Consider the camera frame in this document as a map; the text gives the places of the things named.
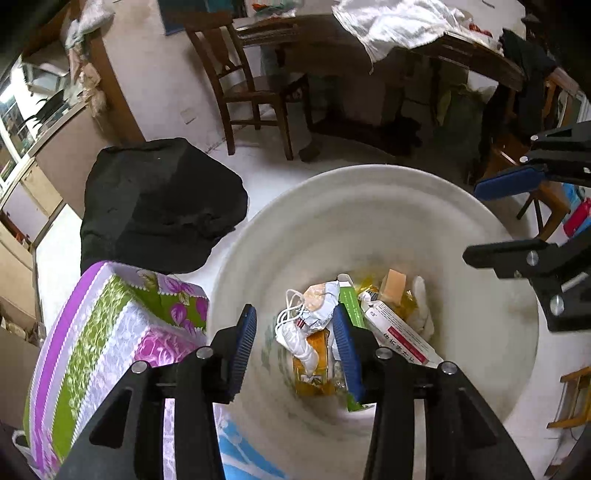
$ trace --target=plastic bottle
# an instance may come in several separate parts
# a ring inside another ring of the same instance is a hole
[[[568,221],[564,224],[563,229],[566,236],[569,238],[574,235],[577,229],[589,217],[591,211],[591,199],[585,199],[581,205],[577,207],[574,213],[570,216]]]

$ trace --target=wooden cabinet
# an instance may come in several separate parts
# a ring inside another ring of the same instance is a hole
[[[0,245],[0,310],[25,330],[35,323],[33,272]]]
[[[35,160],[48,182],[82,218],[88,174],[99,152],[114,142],[100,129],[88,107],[72,111],[73,115],[35,152]]]
[[[41,211],[47,217],[51,216],[60,204],[61,196],[43,174],[36,162],[24,174],[21,184],[37,202]]]
[[[38,237],[48,220],[48,216],[21,182],[14,186],[2,211],[29,242]]]

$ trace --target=wooden stool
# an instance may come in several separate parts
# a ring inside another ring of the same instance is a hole
[[[564,384],[564,402],[561,401],[561,409],[564,410],[564,406],[569,403],[566,417],[551,421],[546,428],[571,429],[591,421],[591,367],[582,368],[577,372],[563,375],[560,377],[560,382]],[[566,399],[565,396],[568,394],[569,387],[573,389],[573,396],[571,399]],[[585,388],[587,389],[587,393],[584,398],[583,408],[580,413],[574,417],[580,393]]]

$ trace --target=cardboard box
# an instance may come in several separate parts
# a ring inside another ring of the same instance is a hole
[[[29,384],[39,356],[39,348],[0,328],[0,420],[22,428]]]
[[[406,275],[390,269],[379,287],[378,300],[400,305],[405,284]]]

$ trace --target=wooden chair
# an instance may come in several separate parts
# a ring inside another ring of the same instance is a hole
[[[591,421],[591,367],[563,375],[560,382],[564,384],[560,408],[564,416],[559,415],[560,418],[551,421],[547,428],[571,429]]]
[[[515,136],[507,133],[501,135],[491,147],[489,161],[483,178],[492,177],[501,170],[517,166],[518,159],[529,150]],[[550,209],[550,216],[543,222],[540,202]],[[521,219],[531,204],[535,207],[535,216],[538,224],[537,238],[548,240],[548,237],[560,226],[560,222],[570,211],[569,203],[562,191],[562,185],[554,181],[544,181],[530,193],[530,196],[517,214]]]
[[[561,68],[555,69],[552,74],[546,78],[546,99],[542,110],[542,121],[546,119],[550,113],[554,95],[557,89],[560,88],[569,94],[567,105],[563,117],[562,125],[566,125],[566,119],[571,117],[572,99],[579,90],[579,85],[569,77],[569,75]],[[511,92],[509,101],[507,102],[505,110],[505,123],[515,117],[513,113],[513,105],[515,102],[515,92]],[[501,170],[517,166],[519,158],[529,151],[529,146],[524,145],[516,136],[505,130],[501,133],[491,146],[486,171],[482,178],[487,178],[495,175]],[[540,210],[540,202],[545,204],[550,209],[550,217],[543,222]],[[537,238],[548,240],[548,237],[560,226],[560,222],[570,212],[570,205],[562,186],[553,181],[545,181],[533,192],[524,203],[523,207],[517,214],[517,219],[521,219],[529,206],[534,204],[535,216],[538,224]]]
[[[230,12],[167,12],[166,16],[185,27],[191,43],[203,62],[222,116],[228,155],[234,155],[236,151],[232,125],[254,125],[256,130],[260,130],[261,125],[265,125],[279,127],[285,157],[287,160],[293,160],[285,101],[294,92],[301,90],[306,124],[310,127],[312,117],[307,76],[299,73],[287,73],[285,75],[253,77],[242,42],[232,26]],[[223,38],[222,29],[224,27],[227,29],[238,55],[240,63],[237,65],[230,59],[230,52]],[[207,44],[213,58],[210,57]],[[221,65],[219,73],[216,71],[213,60]],[[224,91],[220,79],[238,70],[242,70],[245,80]],[[252,119],[231,120],[228,104],[234,102],[250,102],[252,104]],[[261,104],[270,104],[275,110],[277,120],[261,120],[259,111]]]

